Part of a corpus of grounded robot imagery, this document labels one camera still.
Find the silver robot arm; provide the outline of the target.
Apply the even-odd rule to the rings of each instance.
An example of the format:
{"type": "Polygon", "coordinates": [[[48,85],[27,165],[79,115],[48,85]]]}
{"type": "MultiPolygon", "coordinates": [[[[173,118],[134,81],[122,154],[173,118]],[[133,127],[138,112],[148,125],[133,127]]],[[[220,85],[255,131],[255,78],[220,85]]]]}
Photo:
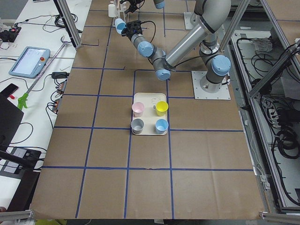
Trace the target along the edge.
{"type": "Polygon", "coordinates": [[[230,8],[229,0],[197,0],[192,17],[193,28],[169,53],[146,40],[139,20],[125,23],[117,19],[115,27],[119,34],[128,37],[140,55],[150,60],[156,77],[161,81],[169,79],[179,61],[199,46],[200,57],[207,66],[207,73],[200,81],[201,88],[208,93],[216,93],[231,68],[230,60],[219,51],[217,35],[230,8]]]}
{"type": "MultiPolygon", "coordinates": [[[[127,10],[125,10],[125,14],[127,13],[133,13],[136,10],[140,9],[143,4],[144,0],[121,0],[120,4],[123,4],[125,2],[129,2],[130,6],[127,10]]],[[[165,1],[164,0],[153,0],[154,6],[156,9],[162,9],[165,7],[165,1]]]]}

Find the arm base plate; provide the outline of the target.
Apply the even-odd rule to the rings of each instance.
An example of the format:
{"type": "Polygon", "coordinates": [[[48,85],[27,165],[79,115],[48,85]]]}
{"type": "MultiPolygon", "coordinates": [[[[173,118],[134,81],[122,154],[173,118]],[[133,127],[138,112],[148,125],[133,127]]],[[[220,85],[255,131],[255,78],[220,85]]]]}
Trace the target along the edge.
{"type": "Polygon", "coordinates": [[[228,83],[223,78],[221,83],[210,83],[206,71],[191,71],[194,97],[196,100],[231,100],[228,83]]]}
{"type": "Polygon", "coordinates": [[[194,12],[184,12],[184,24],[185,24],[185,30],[193,29],[195,25],[194,12]]]}

